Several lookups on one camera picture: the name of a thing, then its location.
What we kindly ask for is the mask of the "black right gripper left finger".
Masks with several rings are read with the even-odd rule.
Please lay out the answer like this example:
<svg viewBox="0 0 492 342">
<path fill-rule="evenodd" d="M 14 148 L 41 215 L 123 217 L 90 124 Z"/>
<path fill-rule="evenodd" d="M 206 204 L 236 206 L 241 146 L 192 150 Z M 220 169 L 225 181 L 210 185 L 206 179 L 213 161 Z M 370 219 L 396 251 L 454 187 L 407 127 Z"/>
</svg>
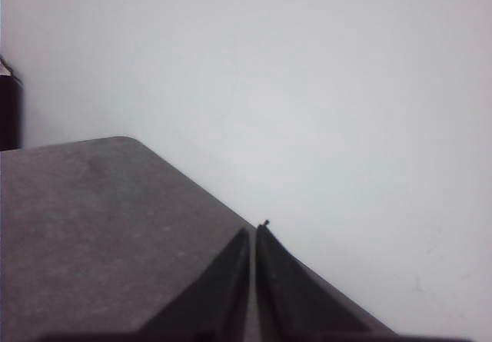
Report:
<svg viewBox="0 0 492 342">
<path fill-rule="evenodd" d="M 140 329 L 155 341 L 223 341 L 249 293 L 250 238 L 242 228 L 203 273 Z"/>
</svg>

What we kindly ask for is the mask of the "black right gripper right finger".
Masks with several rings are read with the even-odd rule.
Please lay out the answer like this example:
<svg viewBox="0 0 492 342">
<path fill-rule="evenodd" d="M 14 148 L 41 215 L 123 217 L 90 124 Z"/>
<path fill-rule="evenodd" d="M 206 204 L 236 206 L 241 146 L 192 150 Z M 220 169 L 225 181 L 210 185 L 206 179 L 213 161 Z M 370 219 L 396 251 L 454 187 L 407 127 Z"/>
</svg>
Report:
<svg viewBox="0 0 492 342">
<path fill-rule="evenodd" d="M 308 275 L 266 224 L 258 225 L 255 244 L 257 275 L 282 337 L 314 339 L 371 331 Z"/>
</svg>

